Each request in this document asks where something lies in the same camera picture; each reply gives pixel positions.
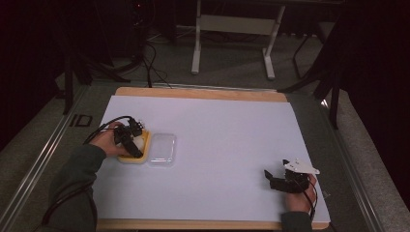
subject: black tool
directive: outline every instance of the black tool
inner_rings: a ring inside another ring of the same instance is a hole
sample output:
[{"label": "black tool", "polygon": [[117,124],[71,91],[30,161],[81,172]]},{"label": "black tool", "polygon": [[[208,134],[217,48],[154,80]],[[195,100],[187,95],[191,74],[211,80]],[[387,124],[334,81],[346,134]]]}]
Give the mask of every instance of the black tool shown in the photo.
[{"label": "black tool", "polygon": [[284,191],[288,193],[301,193],[308,189],[309,179],[306,173],[297,173],[285,169],[284,179],[274,177],[270,172],[265,170],[265,177],[270,181],[271,189]]}]

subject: black device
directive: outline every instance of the black device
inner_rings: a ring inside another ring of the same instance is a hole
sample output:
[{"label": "black device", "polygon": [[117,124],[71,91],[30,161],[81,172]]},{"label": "black device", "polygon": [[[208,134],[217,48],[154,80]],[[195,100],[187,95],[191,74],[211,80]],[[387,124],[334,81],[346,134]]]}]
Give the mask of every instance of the black device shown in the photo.
[{"label": "black device", "polygon": [[135,121],[135,119],[133,119],[133,117],[131,116],[121,116],[109,121],[108,123],[101,125],[98,129],[92,132],[87,137],[87,139],[85,139],[83,144],[89,143],[97,134],[104,130],[109,124],[124,118],[129,119],[129,125],[120,125],[114,129],[114,142],[115,144],[123,144],[127,152],[129,152],[133,157],[141,158],[143,154],[141,151],[139,151],[138,147],[136,147],[136,145],[133,143],[133,139],[142,134],[144,126],[140,122]]},{"label": "black device", "polygon": [[[289,163],[289,161],[284,159],[283,165],[286,165],[287,163]],[[285,169],[284,179],[274,177],[267,170],[265,170],[265,177],[269,180],[271,189],[288,193],[304,192],[310,185],[308,174],[297,173],[289,169]]]},{"label": "black device", "polygon": [[142,134],[143,127],[134,119],[130,119],[129,123],[129,126],[120,125],[114,129],[114,142],[115,144],[123,144],[127,152],[133,157],[141,158],[143,154],[133,143],[133,139]]}]

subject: white metal frame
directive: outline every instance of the white metal frame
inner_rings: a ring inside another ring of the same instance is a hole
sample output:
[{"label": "white metal frame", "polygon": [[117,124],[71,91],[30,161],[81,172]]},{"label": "white metal frame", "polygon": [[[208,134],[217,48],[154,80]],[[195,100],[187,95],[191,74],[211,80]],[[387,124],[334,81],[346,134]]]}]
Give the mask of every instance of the white metal frame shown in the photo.
[{"label": "white metal frame", "polygon": [[265,62],[266,74],[269,79],[274,79],[275,72],[272,66],[271,53],[275,43],[275,39],[278,35],[278,29],[280,27],[284,9],[284,6],[280,6],[280,10],[276,19],[209,15],[201,14],[201,0],[197,0],[195,48],[193,51],[191,73],[199,73],[199,63],[201,57],[201,30],[221,31],[270,36],[271,39],[269,41],[269,44],[267,47],[264,47],[262,49],[262,52],[263,59]]}]

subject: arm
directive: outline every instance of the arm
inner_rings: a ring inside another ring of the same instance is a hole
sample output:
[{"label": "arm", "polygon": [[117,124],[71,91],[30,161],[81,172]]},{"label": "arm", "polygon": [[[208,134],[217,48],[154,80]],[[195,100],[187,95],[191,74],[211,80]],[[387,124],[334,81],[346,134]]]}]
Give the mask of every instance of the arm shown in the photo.
[{"label": "arm", "polygon": [[[311,185],[306,190],[307,196],[311,202],[316,200],[313,186],[316,185],[316,179],[309,174]],[[311,221],[309,212],[310,203],[302,193],[286,193],[286,206],[289,212],[281,215],[282,229],[286,232],[311,232]]]},{"label": "arm", "polygon": [[44,215],[44,231],[95,231],[97,209],[91,186],[106,157],[127,154],[114,143],[113,130],[98,134],[90,144],[73,150],[69,160],[54,177],[49,190],[50,208]]}]

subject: yellow sponge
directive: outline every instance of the yellow sponge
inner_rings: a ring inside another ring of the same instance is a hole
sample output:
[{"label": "yellow sponge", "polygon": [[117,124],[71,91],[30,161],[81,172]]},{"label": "yellow sponge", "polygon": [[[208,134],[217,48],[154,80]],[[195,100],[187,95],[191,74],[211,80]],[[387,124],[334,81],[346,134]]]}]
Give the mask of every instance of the yellow sponge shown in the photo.
[{"label": "yellow sponge", "polygon": [[136,163],[136,164],[140,164],[145,162],[145,160],[148,157],[148,148],[150,146],[150,141],[151,141],[151,133],[147,130],[142,130],[142,134],[140,135],[142,136],[142,140],[144,141],[144,147],[143,147],[143,152],[142,152],[142,157],[140,158],[135,158],[133,156],[129,156],[129,155],[120,155],[117,157],[117,159],[120,162],[123,163]]}]

